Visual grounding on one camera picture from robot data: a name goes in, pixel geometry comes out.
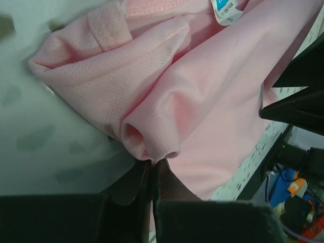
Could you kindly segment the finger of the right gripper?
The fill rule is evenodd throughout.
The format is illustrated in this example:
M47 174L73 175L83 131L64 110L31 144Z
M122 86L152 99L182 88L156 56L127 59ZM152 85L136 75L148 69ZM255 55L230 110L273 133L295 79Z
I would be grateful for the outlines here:
M323 35L290 62L274 87L304 89L261 109L261 118L323 135Z

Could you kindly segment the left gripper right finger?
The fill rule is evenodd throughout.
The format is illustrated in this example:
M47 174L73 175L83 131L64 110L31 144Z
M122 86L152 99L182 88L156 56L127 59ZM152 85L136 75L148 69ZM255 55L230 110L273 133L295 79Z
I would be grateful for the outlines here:
M287 241L268 204L202 200L177 178L166 159L152 168L151 183L157 242Z

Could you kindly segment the pink t shirt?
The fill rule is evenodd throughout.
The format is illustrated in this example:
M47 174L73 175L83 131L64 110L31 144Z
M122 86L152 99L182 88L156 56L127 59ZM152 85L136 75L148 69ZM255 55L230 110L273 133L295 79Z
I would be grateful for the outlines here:
M138 160L210 199L250 155L323 1L108 1L50 34L34 73Z

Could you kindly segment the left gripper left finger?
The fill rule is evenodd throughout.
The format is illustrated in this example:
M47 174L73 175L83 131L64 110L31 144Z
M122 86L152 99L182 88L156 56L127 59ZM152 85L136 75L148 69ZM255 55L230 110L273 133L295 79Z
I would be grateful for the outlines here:
M1 197L1 242L148 242L151 163L95 194Z

